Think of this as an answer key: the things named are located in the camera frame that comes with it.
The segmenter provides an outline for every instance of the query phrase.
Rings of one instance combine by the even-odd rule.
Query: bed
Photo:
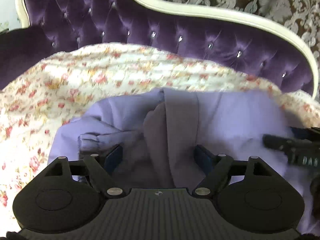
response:
[[[0,236],[19,230],[12,201],[46,166],[57,129],[102,98],[261,89],[302,125],[320,126],[313,54],[268,19],[159,0],[16,6],[23,28],[0,35]]]

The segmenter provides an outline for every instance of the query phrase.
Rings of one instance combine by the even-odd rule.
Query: folded clothing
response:
[[[120,187],[193,190],[204,178],[193,160],[195,145],[236,160],[259,156],[304,197],[298,230],[307,233],[316,223],[311,217],[309,173],[288,166],[285,155],[262,143],[263,134],[293,137],[290,125],[285,113],[261,91],[154,89],[95,103],[82,117],[58,129],[48,162],[61,155],[77,160],[79,153],[104,151],[120,143],[123,161],[112,175]]]

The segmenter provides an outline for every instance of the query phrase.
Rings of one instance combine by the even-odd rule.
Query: ribbed gray surface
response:
[[[238,229],[216,212],[209,200],[191,197],[186,189],[133,189],[122,199],[108,200],[100,214],[76,230],[54,235],[22,230],[29,240],[293,240],[291,229],[260,235]]]

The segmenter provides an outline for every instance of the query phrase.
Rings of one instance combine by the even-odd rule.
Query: silver screw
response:
[[[110,195],[110,196],[119,196],[121,195],[123,192],[122,189],[118,188],[118,187],[112,187],[110,189],[107,190],[107,193]]]
[[[210,194],[210,190],[206,187],[199,187],[195,190],[196,194],[199,196],[207,196]]]
[[[156,196],[161,196],[162,194],[163,194],[162,191],[156,191],[156,192],[155,192],[155,195],[156,195]]]

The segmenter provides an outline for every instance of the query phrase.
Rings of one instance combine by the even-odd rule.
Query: black device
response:
[[[13,202],[21,226],[9,240],[304,239],[295,230],[300,194],[261,158],[236,161],[198,145],[194,160],[206,177],[185,188],[132,188],[112,180],[122,147],[82,160],[58,157]],[[242,181],[229,184],[232,176]],[[81,176],[81,181],[72,176]]]

